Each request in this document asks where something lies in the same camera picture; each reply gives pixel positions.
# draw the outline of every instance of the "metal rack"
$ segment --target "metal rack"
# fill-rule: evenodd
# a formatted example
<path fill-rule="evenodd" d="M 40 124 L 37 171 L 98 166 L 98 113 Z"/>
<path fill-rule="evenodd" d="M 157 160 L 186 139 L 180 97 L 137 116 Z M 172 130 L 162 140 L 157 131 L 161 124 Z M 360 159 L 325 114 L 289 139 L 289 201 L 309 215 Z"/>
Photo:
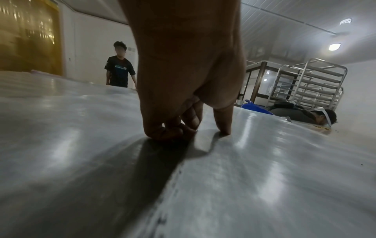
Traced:
<path fill-rule="evenodd" d="M 277 100 L 289 100 L 305 108 L 335 110 L 343 95 L 342 83 L 346 74 L 346 67 L 317 58 L 302 64 L 282 65 L 267 105 Z"/>

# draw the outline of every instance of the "black t-shirt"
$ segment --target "black t-shirt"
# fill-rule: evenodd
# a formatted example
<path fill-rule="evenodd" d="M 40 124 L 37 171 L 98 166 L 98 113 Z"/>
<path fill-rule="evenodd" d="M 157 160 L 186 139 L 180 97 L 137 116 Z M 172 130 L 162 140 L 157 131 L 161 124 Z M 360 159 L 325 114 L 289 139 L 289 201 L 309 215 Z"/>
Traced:
<path fill-rule="evenodd" d="M 120 60 L 116 55 L 107 60 L 105 69 L 111 72 L 110 85 L 118 87 L 128 87 L 128 73 L 136 74 L 129 60 Z"/>

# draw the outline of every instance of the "metal table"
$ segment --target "metal table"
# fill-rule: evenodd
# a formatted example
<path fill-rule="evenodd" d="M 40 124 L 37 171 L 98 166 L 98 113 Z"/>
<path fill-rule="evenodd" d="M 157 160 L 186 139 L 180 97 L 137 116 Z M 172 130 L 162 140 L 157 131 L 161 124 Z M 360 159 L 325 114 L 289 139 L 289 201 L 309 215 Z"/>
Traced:
<path fill-rule="evenodd" d="M 1 237 L 376 236 L 374 154 L 239 108 L 231 136 L 206 108 L 194 141 L 158 144 L 132 90 L 7 78 Z"/>

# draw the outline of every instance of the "ceiling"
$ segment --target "ceiling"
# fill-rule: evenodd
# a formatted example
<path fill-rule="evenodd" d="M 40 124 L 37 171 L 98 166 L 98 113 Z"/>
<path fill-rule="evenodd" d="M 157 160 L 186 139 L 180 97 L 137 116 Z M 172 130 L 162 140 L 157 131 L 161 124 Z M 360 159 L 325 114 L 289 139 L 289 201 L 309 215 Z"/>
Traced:
<path fill-rule="evenodd" d="M 117 0 L 64 2 L 76 11 L 127 23 Z M 375 0 L 242 0 L 242 38 L 247 59 L 284 64 L 309 58 L 338 64 L 376 59 L 375 12 Z M 352 23 L 339 25 L 347 18 Z M 333 43 L 342 46 L 329 51 Z"/>

